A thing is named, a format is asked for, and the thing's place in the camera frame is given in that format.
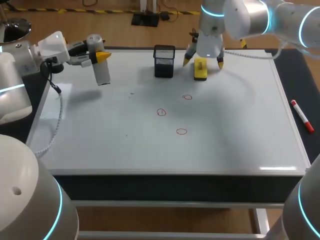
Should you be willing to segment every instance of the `cable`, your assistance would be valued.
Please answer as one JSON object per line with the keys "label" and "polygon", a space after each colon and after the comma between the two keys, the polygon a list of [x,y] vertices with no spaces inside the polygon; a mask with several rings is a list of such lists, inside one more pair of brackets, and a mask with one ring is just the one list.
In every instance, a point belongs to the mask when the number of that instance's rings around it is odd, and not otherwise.
{"label": "cable", "polygon": [[224,52],[226,54],[231,54],[231,55],[235,55],[235,56],[239,56],[239,57],[245,57],[245,58],[249,58],[249,59],[261,59],[261,60],[274,60],[277,57],[280,56],[282,49],[287,45],[287,42],[282,41],[279,45],[278,51],[276,52],[276,54],[274,56],[252,56],[252,55],[247,55],[247,54],[242,54],[242,53],[238,53],[238,52],[234,52],[234,51],[228,51],[225,50]]}
{"label": "cable", "polygon": [[297,49],[300,53],[304,54],[304,55],[307,55],[308,57],[310,58],[313,58],[313,59],[317,59],[319,60],[320,59],[320,55],[319,54],[314,54],[314,53],[311,53],[309,51],[307,51],[306,49],[302,48],[301,46],[297,45],[297,44],[292,44],[295,49]]}
{"label": "cable", "polygon": [[84,7],[92,7],[97,4],[98,4],[98,0],[95,0],[95,2],[93,4],[89,4],[89,5],[86,5],[85,0],[82,0],[82,6],[84,6]]}
{"label": "cable", "polygon": [[176,9],[174,6],[167,6],[167,5],[164,3],[164,0],[161,0],[161,3],[162,3],[162,5],[164,5],[167,9],[174,9],[174,10],[176,11],[176,18],[175,18],[175,20],[173,20],[173,21],[169,21],[169,20],[168,20],[168,22],[169,22],[169,23],[173,23],[173,22],[177,21],[177,19],[179,18],[179,11],[178,11],[178,9]]}
{"label": "cable", "polygon": [[52,145],[55,142],[56,136],[57,136],[58,131],[59,131],[60,122],[61,122],[61,119],[62,119],[63,107],[64,107],[64,105],[63,105],[64,101],[63,101],[61,93],[59,93],[59,99],[60,99],[60,112],[59,112],[59,118],[58,118],[58,122],[56,124],[56,128],[55,128],[54,134],[53,134],[53,136],[51,138],[51,141],[49,142],[48,146],[46,146],[45,148],[43,148],[40,151],[33,152],[35,155],[40,155],[42,153],[45,153],[47,150],[49,150],[52,147]]}
{"label": "cable", "polygon": [[18,10],[15,6],[13,6],[13,5],[12,5],[11,3],[9,3],[9,2],[6,2],[5,4],[9,7],[9,9],[10,9],[11,11],[17,11],[17,10]]}
{"label": "cable", "polygon": [[[45,74],[43,73],[43,65],[44,64],[47,64],[47,67],[48,67],[48,70],[49,70],[49,75],[50,75],[50,79],[47,78],[47,76],[45,76]],[[62,97],[62,93],[61,93],[61,90],[60,88],[55,85],[53,82],[52,82],[52,62],[50,61],[47,61],[47,62],[42,62],[41,65],[40,65],[40,73],[43,77],[45,77],[46,80],[48,80],[50,82],[50,85],[51,87],[59,94],[59,99],[60,99],[60,111],[59,111],[59,118],[58,118],[58,122],[56,124],[56,128],[55,128],[55,131],[54,131],[54,134],[51,138],[51,141],[49,142],[48,146],[46,146],[45,148],[43,148],[42,150],[40,151],[35,151],[33,152],[35,155],[40,155],[42,153],[45,153],[47,150],[49,150],[52,145],[54,144],[55,142],[55,139],[56,139],[56,136],[58,134],[58,131],[59,131],[59,127],[60,127],[60,123],[61,123],[61,119],[62,119],[62,113],[63,113],[63,109],[64,109],[64,101],[63,101],[63,97]]]}

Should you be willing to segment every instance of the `black mesh pen holder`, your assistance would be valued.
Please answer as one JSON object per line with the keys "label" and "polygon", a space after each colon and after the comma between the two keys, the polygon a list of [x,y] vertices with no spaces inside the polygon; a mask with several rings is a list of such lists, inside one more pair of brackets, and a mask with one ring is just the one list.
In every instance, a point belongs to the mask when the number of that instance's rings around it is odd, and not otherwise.
{"label": "black mesh pen holder", "polygon": [[175,46],[155,45],[153,51],[154,76],[172,78],[174,76]]}

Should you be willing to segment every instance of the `red marker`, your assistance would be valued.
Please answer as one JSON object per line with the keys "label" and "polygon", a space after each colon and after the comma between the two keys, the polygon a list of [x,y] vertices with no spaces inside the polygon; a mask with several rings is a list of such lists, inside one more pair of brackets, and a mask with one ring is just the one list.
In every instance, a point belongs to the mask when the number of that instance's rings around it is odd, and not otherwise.
{"label": "red marker", "polygon": [[306,115],[302,112],[301,108],[297,104],[296,100],[291,100],[290,102],[294,108],[294,110],[299,114],[299,117],[302,119],[304,125],[306,126],[306,129],[310,134],[313,134],[315,132],[314,128],[311,126],[311,123],[308,121]]}

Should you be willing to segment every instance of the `table leg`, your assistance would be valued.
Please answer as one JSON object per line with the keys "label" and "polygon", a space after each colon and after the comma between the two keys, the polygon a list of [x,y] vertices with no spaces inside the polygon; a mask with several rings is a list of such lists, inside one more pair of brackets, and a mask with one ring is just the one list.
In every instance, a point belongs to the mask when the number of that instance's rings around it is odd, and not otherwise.
{"label": "table leg", "polygon": [[147,10],[147,0],[140,0],[140,12]]}
{"label": "table leg", "polygon": [[152,6],[153,6],[153,12],[156,13],[157,12],[157,0],[153,0]]}
{"label": "table leg", "polygon": [[270,230],[267,211],[264,208],[253,209],[254,222],[257,234],[267,234]]}

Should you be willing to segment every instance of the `whiteboard surface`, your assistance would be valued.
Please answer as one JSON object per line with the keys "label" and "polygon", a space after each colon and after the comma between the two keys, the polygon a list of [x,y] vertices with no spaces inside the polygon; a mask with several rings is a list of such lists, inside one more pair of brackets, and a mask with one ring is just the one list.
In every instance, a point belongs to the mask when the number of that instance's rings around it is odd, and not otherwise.
{"label": "whiteboard surface", "polygon": [[[301,176],[310,166],[272,60],[227,54],[219,71],[208,59],[202,82],[194,81],[193,59],[182,67],[182,50],[171,79],[154,77],[153,50],[111,52],[109,85],[97,86],[92,67],[65,64],[54,75],[64,113],[39,158],[52,174]],[[32,126],[33,151],[50,141],[59,106],[50,89]]]}

